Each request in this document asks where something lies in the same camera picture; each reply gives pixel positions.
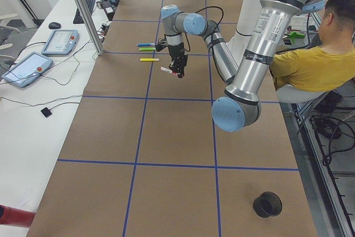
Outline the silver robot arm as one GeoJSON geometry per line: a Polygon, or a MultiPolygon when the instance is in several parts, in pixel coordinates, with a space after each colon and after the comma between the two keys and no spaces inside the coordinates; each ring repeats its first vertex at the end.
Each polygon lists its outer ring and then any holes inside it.
{"type": "Polygon", "coordinates": [[[225,94],[214,101],[212,118],[226,132],[253,124],[260,116],[258,90],[273,61],[277,47],[293,16],[321,10],[325,0],[244,0],[235,36],[225,42],[217,22],[176,5],[161,9],[170,70],[179,78],[187,64],[183,34],[199,36],[211,51],[216,69],[226,83],[225,94]]]}

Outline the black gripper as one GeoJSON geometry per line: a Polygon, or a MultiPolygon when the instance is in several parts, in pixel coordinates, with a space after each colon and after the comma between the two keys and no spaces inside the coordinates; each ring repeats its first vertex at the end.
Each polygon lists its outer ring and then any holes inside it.
{"type": "Polygon", "coordinates": [[[174,72],[178,78],[183,78],[185,75],[184,69],[187,65],[188,55],[185,55],[185,46],[183,43],[177,45],[168,45],[171,63],[169,69],[174,72]]]}

